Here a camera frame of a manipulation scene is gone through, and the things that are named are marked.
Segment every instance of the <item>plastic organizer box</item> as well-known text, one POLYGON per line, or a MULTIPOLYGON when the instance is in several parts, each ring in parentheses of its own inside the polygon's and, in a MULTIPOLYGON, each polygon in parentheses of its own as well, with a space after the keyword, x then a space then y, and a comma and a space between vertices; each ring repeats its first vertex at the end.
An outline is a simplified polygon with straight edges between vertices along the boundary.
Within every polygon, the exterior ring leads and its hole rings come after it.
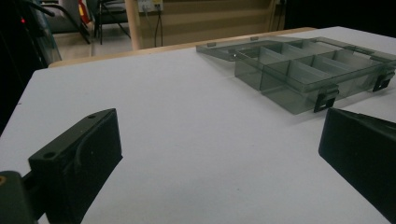
POLYGON ((235 76, 292 114, 332 107, 336 100, 386 88, 396 56, 325 37, 281 36, 196 46, 235 61, 235 76))

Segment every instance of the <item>red object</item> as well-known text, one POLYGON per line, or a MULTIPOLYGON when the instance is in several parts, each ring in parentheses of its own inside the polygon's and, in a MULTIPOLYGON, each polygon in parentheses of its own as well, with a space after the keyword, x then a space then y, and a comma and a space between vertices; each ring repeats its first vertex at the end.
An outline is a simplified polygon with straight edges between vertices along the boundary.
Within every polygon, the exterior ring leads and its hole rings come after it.
POLYGON ((78 0, 78 5, 79 5, 79 15, 81 16, 82 21, 84 21, 85 24, 88 24, 91 20, 90 17, 88 16, 87 8, 85 7, 82 0, 78 0))

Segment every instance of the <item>wall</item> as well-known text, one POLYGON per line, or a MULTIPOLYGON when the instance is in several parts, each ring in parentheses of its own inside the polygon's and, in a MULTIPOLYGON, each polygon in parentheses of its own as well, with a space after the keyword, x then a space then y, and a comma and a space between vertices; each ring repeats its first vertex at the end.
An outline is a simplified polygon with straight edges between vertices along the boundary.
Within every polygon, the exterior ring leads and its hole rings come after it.
MULTIPOLYGON (((163 0, 163 45, 274 31, 277 8, 275 0, 163 0)), ((158 14, 137 13, 136 0, 134 10, 141 47, 153 48, 158 14)), ((158 30, 157 47, 160 34, 158 30)))

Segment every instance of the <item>table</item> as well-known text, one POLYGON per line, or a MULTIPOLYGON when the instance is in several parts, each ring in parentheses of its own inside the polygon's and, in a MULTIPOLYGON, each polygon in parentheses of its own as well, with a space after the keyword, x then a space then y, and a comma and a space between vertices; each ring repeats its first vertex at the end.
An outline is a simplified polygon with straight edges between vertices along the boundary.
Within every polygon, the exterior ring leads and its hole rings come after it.
MULTIPOLYGON (((325 36, 396 54, 396 39, 325 36)), ((124 159, 83 223, 389 223, 318 154, 326 111, 293 116, 195 48, 36 71, 0 139, 0 169, 85 116, 116 108, 124 159)), ((396 121, 396 88, 334 107, 396 121)), ((40 223, 46 223, 43 217, 40 223)))

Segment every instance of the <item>table surface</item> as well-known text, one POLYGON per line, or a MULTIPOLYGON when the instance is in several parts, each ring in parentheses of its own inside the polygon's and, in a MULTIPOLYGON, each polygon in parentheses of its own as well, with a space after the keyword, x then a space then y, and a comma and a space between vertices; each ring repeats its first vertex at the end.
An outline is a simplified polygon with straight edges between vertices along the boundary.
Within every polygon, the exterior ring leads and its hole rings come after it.
MULTIPOLYGON (((396 54, 396 39, 325 36, 396 54)), ((326 111, 292 115, 195 48, 36 71, 0 138, 0 170, 116 108, 123 160, 83 223, 389 223, 318 154, 326 111)), ((394 79, 334 107, 396 121, 394 79)), ((48 221, 43 217, 40 223, 48 221)))

